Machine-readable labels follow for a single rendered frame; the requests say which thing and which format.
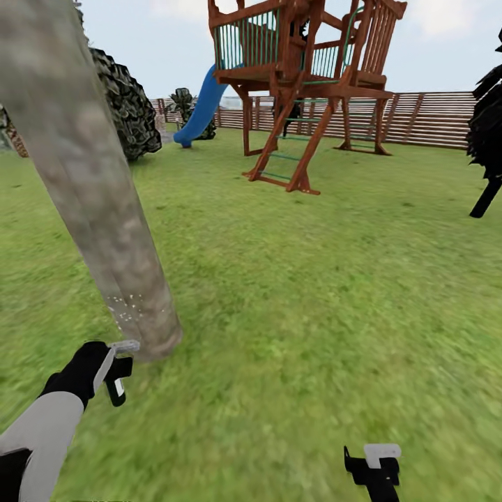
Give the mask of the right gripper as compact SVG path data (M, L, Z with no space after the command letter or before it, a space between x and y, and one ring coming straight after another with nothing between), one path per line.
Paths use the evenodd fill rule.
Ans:
M384 482L389 487L399 484L397 477L397 463L391 458L380 458L381 467L371 469L365 459L350 457L346 453L345 466L348 472L352 472L353 480L357 485L365 485L367 490L378 482Z

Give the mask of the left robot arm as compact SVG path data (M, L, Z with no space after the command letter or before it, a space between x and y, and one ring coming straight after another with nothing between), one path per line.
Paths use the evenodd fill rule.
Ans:
M0 502L50 501L87 400L102 381L131 376L133 357L118 354L139 350L135 340L85 344L48 379L44 391L0 434Z

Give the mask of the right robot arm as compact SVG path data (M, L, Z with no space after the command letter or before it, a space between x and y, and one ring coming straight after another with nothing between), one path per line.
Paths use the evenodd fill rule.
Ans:
M372 502L400 502L393 488L399 484L397 459L400 447L396 443L369 443L364 458L350 457L346 453L345 466L352 472L357 485L365 485Z

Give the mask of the pesticide atomizer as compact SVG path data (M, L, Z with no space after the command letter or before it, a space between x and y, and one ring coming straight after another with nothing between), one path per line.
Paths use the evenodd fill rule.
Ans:
M126 394L123 388L122 379L106 381L105 384L107 385L107 389L109 390L112 405L118 406L126 402Z

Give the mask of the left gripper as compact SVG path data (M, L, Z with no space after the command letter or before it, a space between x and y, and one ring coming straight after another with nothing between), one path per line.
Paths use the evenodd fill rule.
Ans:
M114 354L116 357L116 354ZM105 377L104 381L111 381L114 379L121 379L122 377L129 377L132 375L132 362L133 357L118 358L114 360L112 371Z

